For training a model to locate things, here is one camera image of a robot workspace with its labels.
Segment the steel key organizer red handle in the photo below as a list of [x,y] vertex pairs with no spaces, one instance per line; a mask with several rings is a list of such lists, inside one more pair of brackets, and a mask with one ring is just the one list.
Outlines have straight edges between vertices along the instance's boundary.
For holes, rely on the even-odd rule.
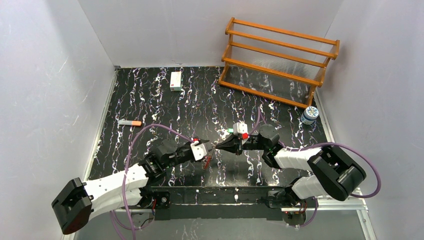
[[211,159],[207,159],[207,158],[205,157],[205,159],[204,159],[204,163],[203,163],[203,165],[202,165],[202,169],[203,169],[203,170],[206,170],[206,169],[209,167],[209,165],[210,165],[210,162],[211,162],[212,158],[211,158]]

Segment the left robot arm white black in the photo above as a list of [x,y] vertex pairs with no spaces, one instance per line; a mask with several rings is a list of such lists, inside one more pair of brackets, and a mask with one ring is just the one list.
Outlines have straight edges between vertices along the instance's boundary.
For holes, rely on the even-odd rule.
[[162,180],[168,168],[201,161],[212,150],[209,140],[196,138],[178,146],[166,139],[128,170],[85,182],[78,177],[70,180],[51,203],[62,233],[73,234],[93,218],[125,205],[160,203],[150,186]]

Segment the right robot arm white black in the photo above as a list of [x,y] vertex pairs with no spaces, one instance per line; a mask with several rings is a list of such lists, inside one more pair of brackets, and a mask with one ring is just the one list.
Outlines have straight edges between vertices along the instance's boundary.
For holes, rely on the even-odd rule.
[[284,205],[295,205],[302,200],[330,196],[345,201],[366,179],[364,169],[340,146],[325,144],[306,150],[284,147],[276,128],[264,124],[258,134],[234,129],[231,136],[216,145],[216,149],[240,155],[243,151],[262,151],[263,161],[274,169],[309,171],[311,176],[299,177],[277,193],[268,196]]

